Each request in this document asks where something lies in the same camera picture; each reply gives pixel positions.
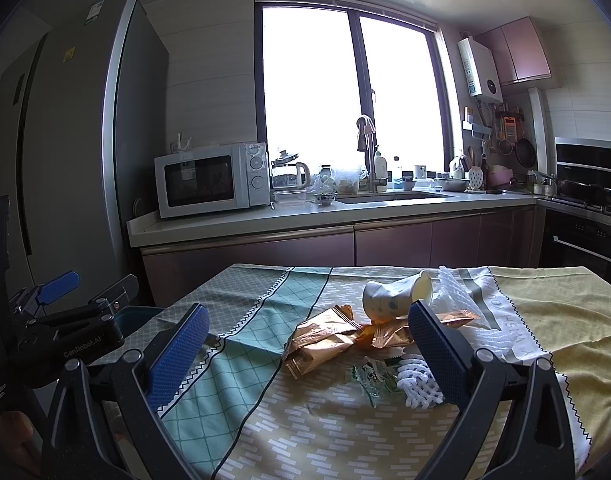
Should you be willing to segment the left hand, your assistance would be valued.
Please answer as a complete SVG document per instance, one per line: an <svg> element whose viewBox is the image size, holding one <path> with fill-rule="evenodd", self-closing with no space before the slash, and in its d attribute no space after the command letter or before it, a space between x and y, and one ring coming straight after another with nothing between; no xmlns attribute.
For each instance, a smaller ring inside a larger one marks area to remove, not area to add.
<svg viewBox="0 0 611 480"><path fill-rule="evenodd" d="M6 412L0 416L0 445L6 457L30 478L39 478L41 451L30 419L21 412Z"/></svg>

